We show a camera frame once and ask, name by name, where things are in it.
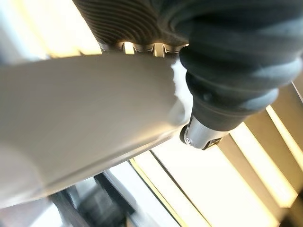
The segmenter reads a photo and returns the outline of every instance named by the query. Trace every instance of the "chrome connector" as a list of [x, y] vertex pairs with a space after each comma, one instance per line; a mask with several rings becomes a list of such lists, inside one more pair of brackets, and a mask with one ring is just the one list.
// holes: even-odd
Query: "chrome connector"
[[184, 142], [192, 147], [205, 150], [219, 143], [221, 138], [228, 133], [228, 131], [215, 131], [207, 128], [192, 116], [191, 122], [184, 132]]

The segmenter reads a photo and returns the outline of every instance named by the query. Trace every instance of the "dark machinery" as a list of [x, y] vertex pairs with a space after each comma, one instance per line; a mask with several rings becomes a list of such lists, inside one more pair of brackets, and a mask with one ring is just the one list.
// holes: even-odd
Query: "dark machinery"
[[302, 0], [74, 0], [104, 52], [164, 44], [187, 69], [194, 105], [181, 139], [217, 143], [301, 70]]

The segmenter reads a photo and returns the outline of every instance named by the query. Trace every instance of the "ribbed cover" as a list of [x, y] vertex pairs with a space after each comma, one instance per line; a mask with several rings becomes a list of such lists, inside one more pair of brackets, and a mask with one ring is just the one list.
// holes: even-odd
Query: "ribbed cover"
[[132, 42], [172, 46], [186, 40], [166, 34], [157, 25], [157, 14], [140, 0], [73, 0], [101, 44]]

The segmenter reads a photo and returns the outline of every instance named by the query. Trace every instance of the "blurred background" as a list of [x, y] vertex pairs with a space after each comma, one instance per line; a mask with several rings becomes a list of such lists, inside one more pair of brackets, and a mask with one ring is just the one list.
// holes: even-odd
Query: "blurred background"
[[[72, 0], [0, 1], [2, 65], [90, 54], [102, 51]], [[123, 54], [134, 54], [131, 43]], [[153, 55], [165, 57], [162, 44]], [[303, 227], [302, 95], [300, 75], [218, 146], [173, 138], [49, 198], [1, 209], [0, 226]]]

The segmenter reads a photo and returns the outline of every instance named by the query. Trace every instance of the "white curved panel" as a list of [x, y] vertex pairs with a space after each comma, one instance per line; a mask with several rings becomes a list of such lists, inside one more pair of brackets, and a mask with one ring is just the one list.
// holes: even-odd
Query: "white curved panel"
[[0, 155], [23, 159], [32, 176], [5, 165], [0, 207], [59, 191], [170, 138], [190, 116], [170, 64], [95, 55], [1, 68]]

